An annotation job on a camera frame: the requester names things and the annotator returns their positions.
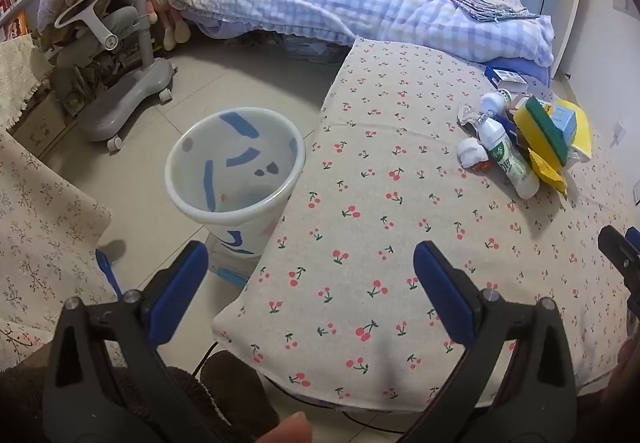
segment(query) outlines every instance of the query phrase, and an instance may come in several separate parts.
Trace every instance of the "brown slipper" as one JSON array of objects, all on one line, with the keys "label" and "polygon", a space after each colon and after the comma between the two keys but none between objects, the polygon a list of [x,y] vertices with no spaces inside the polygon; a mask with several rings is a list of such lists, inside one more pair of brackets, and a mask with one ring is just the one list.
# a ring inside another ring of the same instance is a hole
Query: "brown slipper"
[{"label": "brown slipper", "polygon": [[258,373],[230,352],[211,355],[202,366],[200,381],[229,423],[247,434],[259,438],[280,423]]}]

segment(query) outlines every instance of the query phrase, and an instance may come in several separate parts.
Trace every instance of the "white plastic bucket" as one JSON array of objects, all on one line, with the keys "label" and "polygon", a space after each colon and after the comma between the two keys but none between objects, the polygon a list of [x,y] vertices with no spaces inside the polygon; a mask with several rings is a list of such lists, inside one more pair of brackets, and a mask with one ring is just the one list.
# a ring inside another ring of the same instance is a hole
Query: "white plastic bucket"
[{"label": "white plastic bucket", "polygon": [[224,110],[196,123],[174,145],[164,184],[187,217],[228,253],[258,257],[305,164],[298,128],[266,108]]}]

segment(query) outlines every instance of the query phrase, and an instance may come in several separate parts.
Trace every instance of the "cherry print tablecloth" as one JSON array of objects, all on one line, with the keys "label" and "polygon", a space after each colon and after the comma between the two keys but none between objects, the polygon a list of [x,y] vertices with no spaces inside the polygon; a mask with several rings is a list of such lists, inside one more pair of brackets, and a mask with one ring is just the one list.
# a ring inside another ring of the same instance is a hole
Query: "cherry print tablecloth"
[{"label": "cherry print tablecloth", "polygon": [[596,236],[629,224],[616,171],[596,135],[592,163],[570,171],[567,201],[546,185],[523,201],[497,167],[464,171],[458,104],[491,89],[481,66],[357,40],[260,264],[213,321],[223,346],[295,394],[424,409],[463,352],[414,275],[414,247],[431,239],[479,288],[523,303],[555,298],[578,384],[610,371],[627,295]]}]

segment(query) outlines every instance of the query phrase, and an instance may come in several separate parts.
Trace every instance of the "white wall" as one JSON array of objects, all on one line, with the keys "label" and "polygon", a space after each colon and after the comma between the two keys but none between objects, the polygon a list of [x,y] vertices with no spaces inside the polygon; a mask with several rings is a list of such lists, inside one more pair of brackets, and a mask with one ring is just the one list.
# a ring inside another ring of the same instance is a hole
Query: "white wall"
[{"label": "white wall", "polygon": [[[613,0],[580,0],[560,69],[571,74],[569,84],[578,103],[607,148],[618,120],[625,125],[626,136],[610,151],[630,192],[640,179],[640,21],[612,4]],[[640,219],[640,206],[635,210]]]}]

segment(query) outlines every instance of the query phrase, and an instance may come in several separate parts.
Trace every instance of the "bed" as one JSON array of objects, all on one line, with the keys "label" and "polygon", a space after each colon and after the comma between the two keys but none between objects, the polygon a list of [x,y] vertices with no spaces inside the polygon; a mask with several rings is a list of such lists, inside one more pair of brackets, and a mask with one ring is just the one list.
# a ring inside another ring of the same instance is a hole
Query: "bed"
[{"label": "bed", "polygon": [[[500,0],[516,4],[519,0]],[[475,62],[511,67],[548,83],[550,17],[479,23],[449,0],[170,0],[212,38],[255,29],[343,45],[364,38],[427,45]]]},{"label": "bed", "polygon": [[[358,38],[284,216],[244,291],[213,320],[215,338],[290,393],[419,412],[463,352],[412,268],[415,245],[431,239],[479,288],[523,303],[553,297],[578,385],[613,369],[628,293],[596,236],[631,224],[622,178],[598,134],[592,162],[569,171],[566,201],[546,185],[523,201],[497,167],[460,168],[458,105],[491,88],[477,64]],[[505,344],[483,403],[512,350]]]}]

